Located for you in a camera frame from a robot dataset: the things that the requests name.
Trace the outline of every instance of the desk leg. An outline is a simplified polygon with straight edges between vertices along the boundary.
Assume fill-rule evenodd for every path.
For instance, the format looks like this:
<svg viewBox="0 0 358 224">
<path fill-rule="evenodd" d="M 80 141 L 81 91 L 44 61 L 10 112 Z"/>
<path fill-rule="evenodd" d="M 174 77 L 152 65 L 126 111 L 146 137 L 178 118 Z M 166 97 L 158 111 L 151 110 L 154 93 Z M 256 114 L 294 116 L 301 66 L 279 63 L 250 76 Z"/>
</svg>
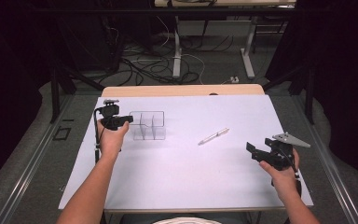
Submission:
<svg viewBox="0 0 358 224">
<path fill-rule="evenodd" d="M 255 27 L 257 25 L 257 17 L 252 18 L 251 25 L 249 26 L 249 32 L 246 39 L 246 46 L 245 49 L 241 49 L 241 56 L 243 59 L 243 65 L 245 66 L 246 75 L 248 78 L 253 79 L 255 78 L 255 72 L 252 67 L 251 59 L 249 58 L 249 52 L 252 47 L 252 40 L 255 35 Z"/>
<path fill-rule="evenodd" d="M 177 31 L 175 32 L 175 57 L 173 58 L 173 77 L 180 76 L 180 64 L 182 61 L 182 49 L 180 48 L 180 39 Z"/>
</svg>

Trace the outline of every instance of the gray floor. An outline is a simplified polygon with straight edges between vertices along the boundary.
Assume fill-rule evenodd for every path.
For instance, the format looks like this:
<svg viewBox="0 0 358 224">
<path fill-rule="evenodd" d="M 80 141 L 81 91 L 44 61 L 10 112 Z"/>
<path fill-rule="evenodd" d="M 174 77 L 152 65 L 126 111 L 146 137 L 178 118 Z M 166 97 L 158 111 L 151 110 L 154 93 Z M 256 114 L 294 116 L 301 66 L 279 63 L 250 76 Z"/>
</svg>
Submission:
<svg viewBox="0 0 358 224">
<path fill-rule="evenodd" d="M 204 47 L 213 48 L 222 39 L 223 37 L 220 39 L 208 37 L 204 40 L 206 44 Z M 256 54 L 251 55 L 256 73 L 256 78 L 253 80 L 246 77 L 242 66 L 239 48 L 243 39 L 235 38 L 232 46 L 221 52 L 189 52 L 192 56 L 186 56 L 185 60 L 188 61 L 190 69 L 197 73 L 203 71 L 201 80 L 191 84 L 222 84 L 232 76 L 238 76 L 240 83 L 264 84 L 267 82 L 264 74 L 279 40 L 279 35 L 258 37 Z M 228 42 L 225 42 L 221 49 L 224 46 L 228 46 Z M 142 59 L 150 60 L 151 58 L 143 57 Z M 102 83 L 106 86 L 114 86 L 126 80 L 127 77 L 128 73 L 114 75 Z M 288 84 L 290 83 L 283 83 L 268 92 L 283 128 L 290 133 L 299 133 L 299 137 L 306 141 L 320 140 L 322 147 L 328 146 L 330 128 L 323 108 L 315 101 L 316 123 L 314 126 L 309 126 L 299 108 L 302 97 L 290 97 L 286 90 Z M 0 223 L 52 223 L 59 215 L 60 211 L 56 208 L 62 195 L 60 188 L 69 177 L 92 109 L 97 97 L 101 94 L 84 83 L 77 81 L 76 85 L 78 92 L 75 96 L 62 96 L 64 113 L 53 125 L 48 123 L 51 116 L 49 85 L 40 89 L 44 96 L 44 103 L 38 116 L 0 172 Z M 135 85 L 134 77 L 127 85 Z M 145 78 L 143 85 L 161 84 Z M 54 141 L 50 138 L 60 126 L 71 128 L 68 140 L 65 142 Z M 312 135 L 312 130 L 316 131 L 316 137 Z M 300 149 L 300 151 L 303 157 L 303 175 L 309 183 L 312 190 L 311 197 L 315 201 L 312 211 L 323 223 L 358 223 L 350 218 L 352 214 L 358 213 L 358 172 L 335 158 L 334 155 L 332 155 L 334 164 L 324 166 L 324 158 L 321 158 L 323 154 L 317 153 L 316 149 L 312 151 Z M 344 189 L 348 190 L 344 193 L 348 193 L 349 199 L 357 209 L 350 211 L 349 214 L 342 209 L 347 201 L 342 202 L 338 197 L 342 192 L 341 189 L 333 188 L 332 183 L 334 185 L 335 180 L 327 175 L 329 167 L 334 168 L 335 165 L 337 166 L 335 172 L 343 181 Z M 112 223 L 116 223 L 118 218 L 119 216 L 113 216 Z M 284 211 L 264 212 L 261 223 L 283 223 L 284 219 Z"/>
</svg>

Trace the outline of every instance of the white pen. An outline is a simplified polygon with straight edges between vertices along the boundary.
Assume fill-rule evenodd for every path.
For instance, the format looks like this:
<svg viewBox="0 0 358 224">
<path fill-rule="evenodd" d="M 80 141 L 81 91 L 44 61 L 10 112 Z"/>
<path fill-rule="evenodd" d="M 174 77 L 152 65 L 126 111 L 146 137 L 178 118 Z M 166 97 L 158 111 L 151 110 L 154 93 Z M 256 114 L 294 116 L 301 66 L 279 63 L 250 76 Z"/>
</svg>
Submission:
<svg viewBox="0 0 358 224">
<path fill-rule="evenodd" d="M 218 137 L 218 136 L 220 136 L 220 135 L 223 135 L 223 134 L 225 134 L 225 133 L 228 133 L 228 128 L 225 128 L 225 129 L 223 129 L 222 131 L 219 131 L 219 132 L 217 132 L 217 133 L 214 133 L 214 134 L 212 134 L 211 136 L 209 136 L 209 137 L 207 137 L 207 138 L 205 138 L 205 139 L 202 139 L 200 142 L 199 142 L 199 146 L 200 145 L 203 145 L 203 144 L 205 144 L 205 143 L 207 143 L 207 142 L 209 142 L 209 141 L 211 141 L 212 139 L 214 139 L 215 137 Z"/>
</svg>

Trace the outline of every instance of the white desk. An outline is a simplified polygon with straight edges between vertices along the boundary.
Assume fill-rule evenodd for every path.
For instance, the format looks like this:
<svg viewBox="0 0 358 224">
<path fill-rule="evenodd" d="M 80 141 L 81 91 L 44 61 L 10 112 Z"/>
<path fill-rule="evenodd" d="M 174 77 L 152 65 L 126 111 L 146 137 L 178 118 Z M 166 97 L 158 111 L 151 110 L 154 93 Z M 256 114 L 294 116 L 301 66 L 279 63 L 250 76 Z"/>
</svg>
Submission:
<svg viewBox="0 0 358 224">
<path fill-rule="evenodd" d="M 168 0 L 155 0 L 156 7 L 167 7 Z M 283 6 L 295 4 L 296 0 L 217 0 L 214 7 L 262 7 Z M 207 7 L 206 3 L 186 3 L 172 0 L 174 7 Z M 241 57 L 248 78 L 255 77 L 255 72 L 249 58 L 250 48 L 255 35 L 257 17 L 251 21 L 209 21 L 205 35 L 235 35 L 246 36 L 245 48 L 241 49 Z M 179 21 L 178 32 L 175 32 L 175 59 L 173 63 L 173 77 L 180 76 L 182 49 L 180 48 L 179 35 L 202 35 L 203 21 Z"/>
<path fill-rule="evenodd" d="M 246 89 L 248 85 L 229 86 Z M 205 86 L 206 92 L 213 87 L 217 86 Z M 165 88 L 176 95 L 181 95 L 183 89 L 185 96 L 107 97 L 120 101 L 120 115 L 139 110 L 164 111 L 166 139 L 133 140 L 129 130 L 114 167 L 105 209 L 140 213 L 283 208 L 270 185 L 269 175 L 251 159 L 245 148 L 246 142 L 250 142 L 269 151 L 264 145 L 265 137 L 282 133 L 269 97 L 259 93 L 188 96 L 186 90 L 200 90 L 203 86 Z M 117 94 L 129 89 L 136 90 L 136 87 L 118 88 Z M 103 99 L 106 98 L 99 98 L 96 106 L 103 106 Z M 94 166 L 93 125 L 91 119 L 60 209 Z M 198 146 L 201 139 L 226 127 L 230 129 L 227 134 Z M 302 184 L 302 198 L 306 205 L 312 205 L 305 183 Z"/>
</svg>

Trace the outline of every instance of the hand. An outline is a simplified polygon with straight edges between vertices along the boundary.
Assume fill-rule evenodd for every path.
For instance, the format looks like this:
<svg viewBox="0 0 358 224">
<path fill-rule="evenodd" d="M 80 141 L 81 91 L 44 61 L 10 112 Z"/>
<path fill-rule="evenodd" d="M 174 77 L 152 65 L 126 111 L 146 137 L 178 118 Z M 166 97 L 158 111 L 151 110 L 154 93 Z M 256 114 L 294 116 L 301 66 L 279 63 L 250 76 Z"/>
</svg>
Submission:
<svg viewBox="0 0 358 224">
<path fill-rule="evenodd" d="M 293 155 L 295 156 L 295 167 L 298 170 L 300 158 L 295 149 L 293 149 Z M 272 182 L 281 201 L 284 202 L 290 197 L 299 197 L 296 189 L 295 172 L 292 167 L 278 171 L 265 161 L 261 161 L 259 164 L 272 177 Z"/>
<path fill-rule="evenodd" d="M 98 134 L 100 135 L 101 158 L 113 160 L 123 145 L 123 138 L 129 130 L 130 124 L 126 121 L 117 131 L 104 128 L 101 121 L 98 120 Z"/>
</svg>

